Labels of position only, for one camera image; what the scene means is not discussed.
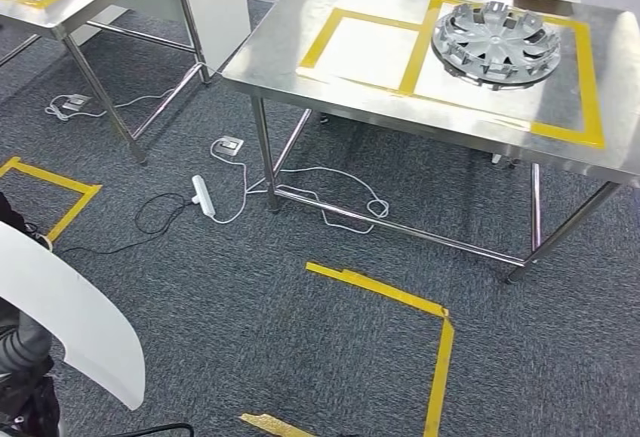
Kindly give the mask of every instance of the leg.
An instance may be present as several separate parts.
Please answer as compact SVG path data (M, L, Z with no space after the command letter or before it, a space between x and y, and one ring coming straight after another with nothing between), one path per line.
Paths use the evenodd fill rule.
M5 65L7 62L13 59L14 57L17 57L17 56L23 53L23 51L31 47L32 44L38 42L38 40L40 40L39 35L36 35L36 34L32 35L31 37L25 40L24 42L21 43L20 45L16 47L15 49L9 52L8 54L2 57L2 59L0 59L0 67L2 67L3 65Z
M182 4L182 10L184 13L184 20L186 22L186 29L189 31L189 36L191 37L191 42L193 43L193 48L195 49L196 60L203 64L206 63L205 53L202 52L202 44L200 42L200 36L195 27L195 19L193 18L193 13L191 11L189 0L180 0L180 4ZM210 84L211 82L211 76L209 74L209 70L205 66L200 67L200 78L205 84Z
M578 210L575 211L574 215L569 217L566 222L558 227L551 237L545 240L542 245L527 258L527 260L525 261L524 267L520 267L512 272L509 277L507 277L506 281L508 283L514 283L522 279L528 269L551 252L562 239L569 235L569 233L571 233L571 231L574 227L592 214L594 211L598 209L598 207L617 192L620 187L620 184L615 184L613 182L607 182L602 187L600 187L597 192L589 197L589 200L583 204Z
M104 106L104 109L106 111L106 115L108 115L113 125L115 125L115 128L127 141L129 145L129 149L132 154L134 154L134 157L135 157L138 163L145 163L146 161L146 156L138 146L138 144L136 143L135 140L134 140L127 126L125 125L125 122L122 121L113 105L113 102L111 101L111 98L107 95L106 91L104 90L104 87L103 87L96 74L94 73L89 63L87 62L87 59L82 55L82 52L80 51L78 44L76 44L71 36L65 37L63 39L63 43L66 47L69 53L73 57L75 63L78 64L78 67L80 68L80 71L82 72L85 79L91 86L94 94L95 94L95 96L97 97L103 106Z
M540 165L531 164L531 252L535 252L540 242Z
M273 172L273 161L271 158L271 145L269 143L269 132L266 129L266 116L264 114L264 101L259 97L251 97L254 117L258 131L262 160L264 162L264 179L266 182L266 194L269 197L269 210L278 212L280 210L278 197L275 195L275 175Z

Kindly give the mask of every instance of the person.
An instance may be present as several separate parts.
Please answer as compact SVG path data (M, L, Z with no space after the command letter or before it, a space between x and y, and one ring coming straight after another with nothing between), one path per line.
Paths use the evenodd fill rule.
M50 251L54 250L54 245L51 240L38 232L37 225L26 222L21 214L11 208L11 204L2 192L0 192L0 221L26 234Z

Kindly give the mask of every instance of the black cable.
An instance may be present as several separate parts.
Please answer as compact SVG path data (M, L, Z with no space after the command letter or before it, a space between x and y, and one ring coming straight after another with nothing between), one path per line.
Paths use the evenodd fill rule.
M146 229L143 229L142 226L140 226L140 219L142 216L143 212L144 212L144 209L146 208L146 206L148 206L151 203L155 202L158 199L163 198L163 197L175 197L177 199L179 199L178 200L179 205L177 208L174 209L171 214L169 214L169 217L166 221L165 221L159 229L157 229L157 230L146 230ZM139 231L140 231L143 234L150 235L151 236L150 238L141 240L140 242L134 242L133 244L125 245L124 247L120 247L120 248L115 249L115 250L109 250L109 251L105 251L105 252L102 252L102 251L99 251L99 250L94 250L94 249L88 249L87 247L72 247L70 249L63 250L58 255L66 254L68 252L75 252L76 250L83 250L85 252L91 252L92 254L97 254L97 255L113 255L113 254L117 254L118 252L122 252L123 250L128 250L128 249L131 249L133 247L137 247L138 245L146 244L148 242L151 242L152 240L158 239L158 238L162 237L163 235L166 234L167 231L168 231L169 228L171 226L171 224L173 224L176 219L180 217L183 212L184 212L184 209L186 209L186 207L188 207L189 205L194 205L194 204L192 202L189 201L189 200L185 199L182 195L176 194L176 193L174 193L174 192L166 192L166 193L164 193L164 194L156 195L156 196L152 197L152 198L147 200L146 202L145 202L144 204L143 204L142 207L140 207L140 210L138 210L137 213L136 213L136 216L134 218L134 223L136 225L136 227Z
M138 430L136 432L128 432L126 434L117 434L117 435L109 435L106 437L140 437L142 435L151 435L155 434L158 432L165 432L166 430L174 430L174 429L184 429L189 432L189 437L194 437L195 432L193 430L193 427L189 424L168 424L168 425L161 425L159 427L153 427L151 429L146 430Z

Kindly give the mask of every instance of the white object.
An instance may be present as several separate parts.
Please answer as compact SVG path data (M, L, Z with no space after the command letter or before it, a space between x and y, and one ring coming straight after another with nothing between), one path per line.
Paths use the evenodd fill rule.
M131 410L142 404L142 347L117 307L60 258L2 222L0 262L0 297L60 340L65 362Z
M191 201L194 204L200 204L203 214L213 219L216 215L216 210L211 203L211 198L209 196L209 190L207 188L205 179L199 175L194 175L191 180L193 182L193 187L195 188L195 196Z

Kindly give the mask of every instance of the floor marking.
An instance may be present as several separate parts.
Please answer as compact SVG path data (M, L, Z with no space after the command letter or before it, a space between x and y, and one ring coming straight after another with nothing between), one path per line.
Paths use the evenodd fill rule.
M266 414L242 414L240 416L240 419L248 424L251 424L254 427L257 427L269 434L279 435L280 437L315 437L312 434L308 434L303 430L300 430L293 425L289 425Z
M440 427L440 417L445 402L445 391L447 386L447 376L449 373L449 362L454 346L455 331L449 318L449 311L442 305L431 302L416 295L396 289L390 285L378 282L365 275L357 274L350 270L337 271L307 262L306 270L316 274L331 277L332 279L346 282L347 284L370 290L384 295L403 304L409 305L442 319L442 330L438 347L438 357L435 360L435 370L427 405L426 418L424 423L423 437L437 437Z
M94 196L95 196L98 191L100 191L102 186L101 185L88 185L83 184L82 182L78 182L75 180L72 180L68 177L64 177L62 175L54 174L53 172L49 172L48 170L40 169L38 167L33 167L32 165L27 165L20 162L20 157L12 157L8 160L5 165L0 167L0 177L6 174L9 170L17 170L18 172L22 172L23 174L30 175L32 177L35 177L39 180L44 180L45 182L49 182L54 185L58 185L60 187L63 187L65 189L72 190L74 192L78 192L82 194L82 197L73 205L71 209L66 212L62 219L60 219L57 224L54 225L54 227L49 231L47 237L51 242L57 239L60 234L61 234L64 229L66 229L69 224L70 224L73 219L78 216L82 209L87 206Z
M438 358L435 360L435 371L431 384L431 394L426 410L423 437L435 437L440 428L440 417L442 415L442 405L445 403L445 391L447 388L447 376L449 374L449 361L451 359L451 349L454 347L454 326L448 318L442 319L442 332L440 334L440 345L438 347Z

